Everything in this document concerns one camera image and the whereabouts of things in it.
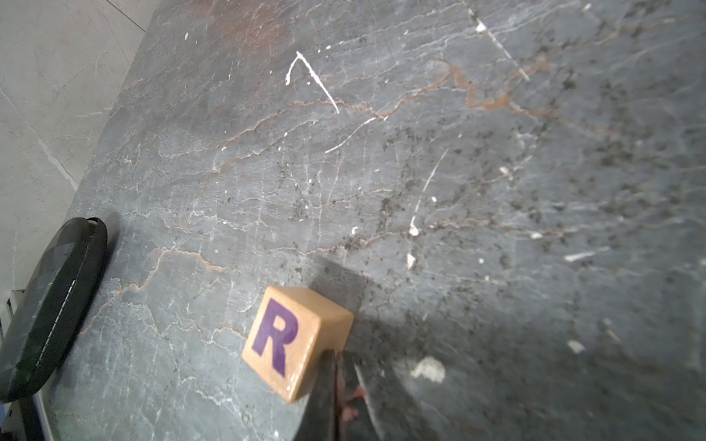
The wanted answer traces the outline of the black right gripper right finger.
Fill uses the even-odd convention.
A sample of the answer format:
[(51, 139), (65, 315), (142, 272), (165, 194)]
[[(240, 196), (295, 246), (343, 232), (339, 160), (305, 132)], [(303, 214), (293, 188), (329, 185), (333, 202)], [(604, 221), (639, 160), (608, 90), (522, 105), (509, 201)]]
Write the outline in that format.
[(338, 440), (380, 440), (353, 354), (338, 357)]

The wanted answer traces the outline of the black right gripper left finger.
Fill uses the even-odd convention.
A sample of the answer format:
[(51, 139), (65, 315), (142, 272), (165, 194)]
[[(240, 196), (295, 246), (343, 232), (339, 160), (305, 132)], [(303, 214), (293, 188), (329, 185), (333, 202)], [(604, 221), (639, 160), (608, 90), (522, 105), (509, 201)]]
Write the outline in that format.
[(338, 354), (323, 352), (294, 441), (338, 440)]

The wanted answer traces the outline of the wooden block purple R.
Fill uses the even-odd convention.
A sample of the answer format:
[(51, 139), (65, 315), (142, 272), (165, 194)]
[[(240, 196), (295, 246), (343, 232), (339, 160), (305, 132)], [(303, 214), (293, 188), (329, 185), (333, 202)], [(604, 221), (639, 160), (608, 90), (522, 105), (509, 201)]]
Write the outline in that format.
[(310, 288), (269, 286), (242, 359), (287, 404), (312, 389), (327, 350), (341, 352), (354, 314)]

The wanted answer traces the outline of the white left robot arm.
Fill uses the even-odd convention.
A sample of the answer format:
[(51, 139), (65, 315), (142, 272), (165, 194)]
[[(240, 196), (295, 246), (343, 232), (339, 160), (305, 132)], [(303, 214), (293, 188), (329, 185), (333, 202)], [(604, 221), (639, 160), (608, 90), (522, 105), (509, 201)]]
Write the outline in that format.
[(107, 245), (99, 218), (73, 218), (51, 239), (1, 344), (3, 404), (35, 394), (61, 363), (92, 301)]

